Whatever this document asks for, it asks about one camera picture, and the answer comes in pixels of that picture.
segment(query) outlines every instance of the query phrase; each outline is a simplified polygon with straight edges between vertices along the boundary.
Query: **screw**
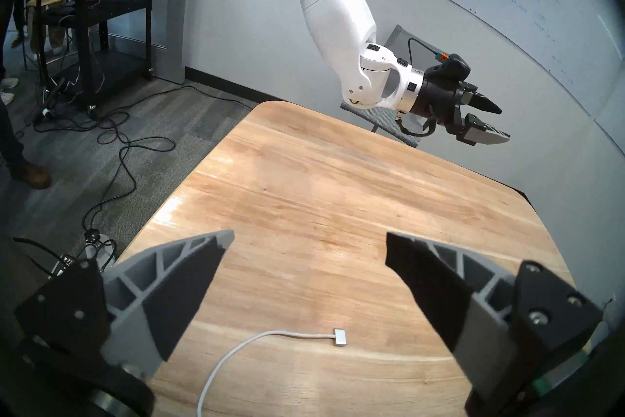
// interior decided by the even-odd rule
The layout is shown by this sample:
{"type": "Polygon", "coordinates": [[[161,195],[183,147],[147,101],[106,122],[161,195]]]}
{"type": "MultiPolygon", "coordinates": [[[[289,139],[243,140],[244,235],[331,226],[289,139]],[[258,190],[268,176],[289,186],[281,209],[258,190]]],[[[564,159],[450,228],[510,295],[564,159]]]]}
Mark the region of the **screw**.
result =
{"type": "Polygon", "coordinates": [[[569,304],[577,306],[578,308],[581,308],[582,304],[583,304],[582,300],[579,299],[577,296],[574,296],[574,295],[570,295],[568,298],[566,298],[566,301],[569,304]]]}
{"type": "Polygon", "coordinates": [[[530,311],[529,319],[536,325],[544,325],[549,322],[549,317],[542,311],[530,311]]]}

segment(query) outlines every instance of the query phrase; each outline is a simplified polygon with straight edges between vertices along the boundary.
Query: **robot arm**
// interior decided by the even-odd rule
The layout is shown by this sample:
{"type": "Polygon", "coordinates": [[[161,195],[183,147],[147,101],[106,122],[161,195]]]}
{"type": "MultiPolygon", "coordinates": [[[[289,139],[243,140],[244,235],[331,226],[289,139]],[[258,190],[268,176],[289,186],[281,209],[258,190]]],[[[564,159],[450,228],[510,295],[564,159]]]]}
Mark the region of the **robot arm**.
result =
{"type": "Polygon", "coordinates": [[[403,114],[412,112],[428,118],[424,126],[427,133],[411,133],[413,136],[428,136],[440,124],[468,144],[495,144],[510,139],[472,114],[461,117],[459,106],[468,103],[479,108],[478,102],[466,100],[481,94],[476,93],[475,86],[463,82],[470,69],[460,56],[445,55],[443,69],[437,66],[421,72],[376,44],[376,23],[365,0],[300,2],[321,57],[341,79],[345,102],[361,109],[385,107],[397,111],[396,122],[408,134],[401,123],[403,114]],[[399,73],[399,83],[391,95],[382,97],[391,69],[399,73]],[[474,90],[468,91],[463,84],[474,90]]]}

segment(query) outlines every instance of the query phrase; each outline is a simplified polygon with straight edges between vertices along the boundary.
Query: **floor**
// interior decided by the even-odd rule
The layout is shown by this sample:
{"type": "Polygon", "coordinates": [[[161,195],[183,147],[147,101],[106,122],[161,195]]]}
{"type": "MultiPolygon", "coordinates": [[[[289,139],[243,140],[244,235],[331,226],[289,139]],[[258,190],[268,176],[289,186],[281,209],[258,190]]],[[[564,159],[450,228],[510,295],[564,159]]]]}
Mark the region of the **floor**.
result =
{"type": "MultiPolygon", "coordinates": [[[[37,72],[32,65],[24,69],[20,48],[11,49],[15,32],[9,32],[4,45],[4,63],[8,72],[20,79],[12,92],[15,100],[7,108],[13,129],[24,125],[24,118],[36,108],[34,82],[37,72]]],[[[203,92],[222,99],[211,99],[194,91],[183,89],[157,96],[129,109],[130,118],[121,131],[130,138],[166,136],[176,142],[176,148],[167,153],[144,149],[131,150],[127,165],[137,179],[135,193],[107,205],[96,217],[94,227],[115,239],[121,253],[133,237],[175,190],[195,166],[225,137],[255,106],[255,103],[210,87],[194,84],[203,92]],[[236,99],[249,109],[225,99],[236,99]]],[[[131,104],[155,92],[178,87],[160,79],[137,84],[107,100],[102,109],[131,104]]],[[[63,106],[77,121],[87,121],[85,113],[73,105],[63,106]]],[[[45,122],[41,129],[51,127],[45,122]]],[[[0,230],[10,236],[27,237],[40,242],[57,253],[76,254],[84,246],[81,220],[84,213],[97,203],[119,165],[119,141],[101,146],[96,142],[103,131],[37,133],[32,127],[24,129],[21,142],[24,157],[30,162],[46,166],[52,175],[52,186],[43,191],[30,189],[9,177],[8,170],[0,168],[0,230]]],[[[111,194],[127,191],[131,180],[120,174],[111,194]]],[[[51,268],[54,259],[37,249],[29,251],[45,267],[51,268]]]]}

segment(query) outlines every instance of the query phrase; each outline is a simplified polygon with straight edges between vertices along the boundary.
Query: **shelf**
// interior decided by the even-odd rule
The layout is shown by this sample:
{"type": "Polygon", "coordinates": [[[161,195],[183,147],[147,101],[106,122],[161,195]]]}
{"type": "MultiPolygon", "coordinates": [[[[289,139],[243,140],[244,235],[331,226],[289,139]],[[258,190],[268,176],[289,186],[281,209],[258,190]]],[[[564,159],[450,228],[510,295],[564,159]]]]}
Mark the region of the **shelf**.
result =
{"type": "MultiPolygon", "coordinates": [[[[143,10],[149,5],[148,0],[93,0],[89,2],[87,10],[87,27],[93,27],[98,23],[106,22],[112,18],[125,15],[133,11],[143,10]]],[[[74,8],[71,10],[66,6],[51,7],[43,12],[41,17],[46,25],[56,26],[68,15],[76,14],[74,8]]],[[[63,20],[63,27],[76,28],[76,17],[71,16],[63,20]]]]}
{"type": "MultiPolygon", "coordinates": [[[[78,65],[76,63],[63,69],[54,78],[58,81],[65,77],[68,81],[74,81],[78,77],[78,81],[72,90],[74,92],[83,91],[83,79],[78,75],[78,65]]],[[[102,74],[104,74],[102,89],[97,94],[94,94],[93,98],[88,98],[86,93],[82,93],[77,97],[77,100],[85,105],[94,105],[98,99],[116,94],[130,85],[144,73],[145,67],[145,59],[109,49],[97,51],[91,56],[93,85],[94,91],[97,91],[102,82],[102,74]]]]}

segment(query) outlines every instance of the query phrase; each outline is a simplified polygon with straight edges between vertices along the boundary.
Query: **wooden table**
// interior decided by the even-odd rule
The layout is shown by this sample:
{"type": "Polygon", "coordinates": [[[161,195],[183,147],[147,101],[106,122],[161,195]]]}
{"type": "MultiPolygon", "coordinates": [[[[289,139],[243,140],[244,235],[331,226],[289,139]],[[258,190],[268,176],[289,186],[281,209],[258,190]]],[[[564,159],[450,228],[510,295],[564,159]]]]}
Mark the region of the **wooden table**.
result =
{"type": "Polygon", "coordinates": [[[123,257],[220,229],[236,239],[150,383],[155,415],[195,415],[217,360],[258,332],[335,327],[347,331],[345,348],[270,336],[239,351],[211,385],[204,415],[464,415],[469,382],[384,265],[387,231],[468,247],[515,274],[534,259],[572,282],[514,190],[286,102],[260,104],[241,121],[123,257]]]}

